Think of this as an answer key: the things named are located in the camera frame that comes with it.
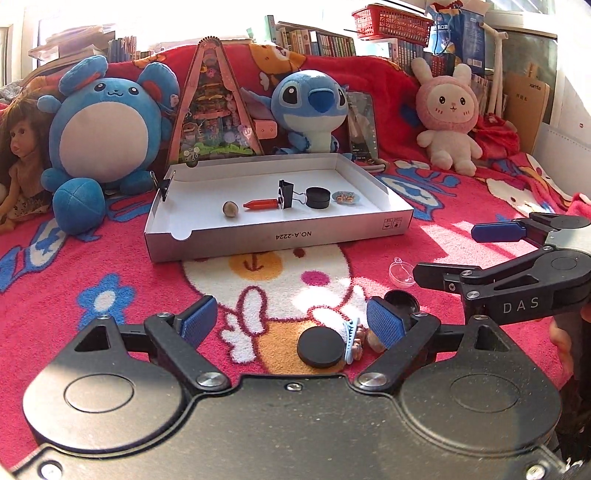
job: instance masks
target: doll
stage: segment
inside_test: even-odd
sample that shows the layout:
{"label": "doll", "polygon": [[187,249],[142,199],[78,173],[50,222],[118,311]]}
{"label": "doll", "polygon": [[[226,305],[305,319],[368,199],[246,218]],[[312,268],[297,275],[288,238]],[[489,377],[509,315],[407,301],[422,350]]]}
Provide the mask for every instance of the doll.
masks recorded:
{"label": "doll", "polygon": [[478,100],[470,88],[472,71],[464,63],[456,65],[453,77],[433,77],[427,62],[417,57],[411,67],[421,87],[417,93],[417,114],[428,129],[417,137],[427,149],[431,163],[442,170],[452,166],[460,175],[473,177],[472,159],[482,156],[482,149],[468,135],[478,121]]}
{"label": "doll", "polygon": [[52,114],[37,109],[41,92],[31,92],[6,109],[0,123],[0,181],[7,195],[0,203],[0,233],[34,215],[45,213],[51,193],[41,186],[50,166],[47,135]]}

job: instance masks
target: human hand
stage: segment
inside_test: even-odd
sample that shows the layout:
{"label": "human hand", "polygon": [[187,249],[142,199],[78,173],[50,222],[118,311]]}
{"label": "human hand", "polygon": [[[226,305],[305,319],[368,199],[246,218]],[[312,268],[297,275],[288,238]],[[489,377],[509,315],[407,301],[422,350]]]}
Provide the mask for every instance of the human hand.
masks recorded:
{"label": "human hand", "polygon": [[[587,322],[591,322],[591,303],[588,303],[581,309],[581,317]],[[574,371],[574,360],[571,355],[572,340],[567,332],[558,328],[556,321],[550,322],[550,328],[548,330],[550,335],[550,342],[558,350],[558,358],[562,364],[564,374],[567,378],[570,378]]]}
{"label": "human hand", "polygon": [[588,303],[582,308],[581,317],[583,317],[583,320],[591,322],[591,303]]}

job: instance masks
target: black binder clip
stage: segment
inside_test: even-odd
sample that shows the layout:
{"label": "black binder clip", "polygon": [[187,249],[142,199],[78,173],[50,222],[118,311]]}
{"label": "black binder clip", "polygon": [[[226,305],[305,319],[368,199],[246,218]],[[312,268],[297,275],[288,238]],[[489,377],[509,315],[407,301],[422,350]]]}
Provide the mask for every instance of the black binder clip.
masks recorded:
{"label": "black binder clip", "polygon": [[170,188],[170,182],[173,181],[174,174],[176,173],[176,170],[173,170],[173,172],[170,174],[169,178],[164,179],[163,181],[161,181],[159,183],[157,183],[154,173],[153,172],[151,172],[151,173],[152,173],[152,178],[154,179],[154,182],[156,183],[156,187],[157,187],[158,191],[160,192],[160,195],[162,195],[162,201],[166,202],[166,196],[168,195],[168,189]]}

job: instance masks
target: black round container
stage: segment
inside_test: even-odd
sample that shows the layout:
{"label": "black round container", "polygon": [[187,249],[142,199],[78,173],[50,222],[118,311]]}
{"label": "black round container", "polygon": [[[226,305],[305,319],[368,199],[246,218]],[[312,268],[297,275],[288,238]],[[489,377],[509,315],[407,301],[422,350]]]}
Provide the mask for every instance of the black round container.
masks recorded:
{"label": "black round container", "polygon": [[413,313],[421,310],[418,300],[410,293],[404,290],[390,290],[384,295],[384,300],[387,301],[400,318],[409,318]]}
{"label": "black round container", "polygon": [[310,367],[330,368],[343,358],[345,342],[332,328],[311,327],[300,335],[297,354]]}
{"label": "black round container", "polygon": [[330,192],[322,187],[306,189],[306,205],[316,210],[327,208],[330,204]]}

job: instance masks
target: pink bunny plush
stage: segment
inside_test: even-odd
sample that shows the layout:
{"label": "pink bunny plush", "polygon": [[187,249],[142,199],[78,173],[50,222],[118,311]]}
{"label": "pink bunny plush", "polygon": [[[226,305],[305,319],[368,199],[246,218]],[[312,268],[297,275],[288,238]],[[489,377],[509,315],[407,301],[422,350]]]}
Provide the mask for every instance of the pink bunny plush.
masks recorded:
{"label": "pink bunny plush", "polygon": [[461,175],[473,177],[472,159],[482,156],[482,149],[468,136],[478,121],[478,99],[470,88],[472,71],[464,63],[456,66],[453,77],[433,78],[427,62],[417,57],[411,67],[421,87],[417,93],[417,113],[428,130],[417,137],[427,149],[431,163],[443,170],[452,165]]}

